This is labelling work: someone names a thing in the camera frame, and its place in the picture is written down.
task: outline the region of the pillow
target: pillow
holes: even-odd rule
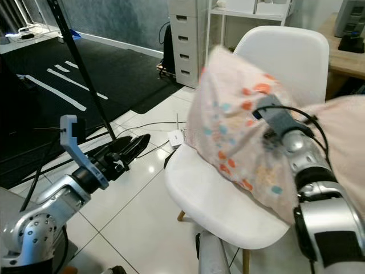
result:
[[[253,195],[292,224],[298,199],[288,160],[278,139],[264,138],[269,125],[252,115],[266,94],[276,95],[283,105],[296,106],[275,77],[222,47],[215,48],[190,109],[185,141],[243,195]],[[318,117],[328,138],[334,174],[364,219],[365,96],[344,96],[303,111]]]
[[[297,197],[288,161],[278,140],[263,137],[267,123],[252,115],[266,94],[295,106],[275,77],[216,47],[189,112],[186,143],[245,194],[293,223]]]

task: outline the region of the wooden desk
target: wooden desk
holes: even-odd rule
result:
[[[334,36],[336,18],[337,13],[333,13],[318,30],[319,33],[327,38],[330,45],[329,70],[337,74],[365,80],[365,54],[338,50],[341,38]]]

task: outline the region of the white tile floor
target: white tile floor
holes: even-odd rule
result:
[[[194,90],[184,87],[146,114],[127,112],[112,123],[112,128],[118,134],[146,123],[174,122],[176,113],[180,121],[185,121],[193,97]],[[175,128],[176,124],[157,124],[126,131],[123,135],[150,133],[151,142],[146,149],[149,151],[166,142],[166,131]],[[82,149],[88,151],[109,140],[106,135],[82,145]],[[114,265],[122,265],[128,274],[198,273],[194,237],[202,228],[189,219],[182,223],[176,221],[180,209],[165,187],[163,164],[171,151],[166,144],[135,160],[130,171],[110,182],[106,190],[96,191],[92,200],[68,222],[70,240],[79,247],[70,265],[77,267],[79,273],[97,274]],[[68,155],[61,155],[46,168],[66,159]],[[35,192],[39,193],[76,168],[75,163],[70,163],[46,173]],[[13,191],[25,196],[29,185],[27,182]],[[228,243],[224,246],[232,264],[231,272],[241,273],[241,250]],[[310,273],[292,229],[273,246],[252,251],[250,269],[255,274]]]

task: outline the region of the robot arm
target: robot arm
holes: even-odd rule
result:
[[[268,122],[285,148],[298,191],[294,218],[302,253],[328,273],[340,269],[339,263],[364,261],[363,220],[310,138],[313,133],[287,110],[272,106],[281,106],[274,95],[262,99],[258,105],[261,110],[254,115]],[[360,267],[361,272],[347,273],[365,273],[364,263],[349,266],[353,271]]]
[[[52,273],[54,241],[61,228],[90,199],[98,188],[105,189],[128,171],[128,165],[148,145],[150,135],[132,140],[122,137],[86,157],[77,146],[75,115],[61,117],[61,145],[80,166],[43,192],[37,206],[21,212],[6,224],[2,240],[9,250],[1,258],[2,273]]]

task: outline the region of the white chair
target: white chair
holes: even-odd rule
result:
[[[325,101],[329,46],[320,33],[256,27],[241,39],[234,54],[279,79],[300,106]],[[182,209],[178,220],[186,212],[212,234],[244,249],[244,271],[248,271],[248,249],[270,246],[289,229],[186,144],[171,157],[165,176],[171,197]]]

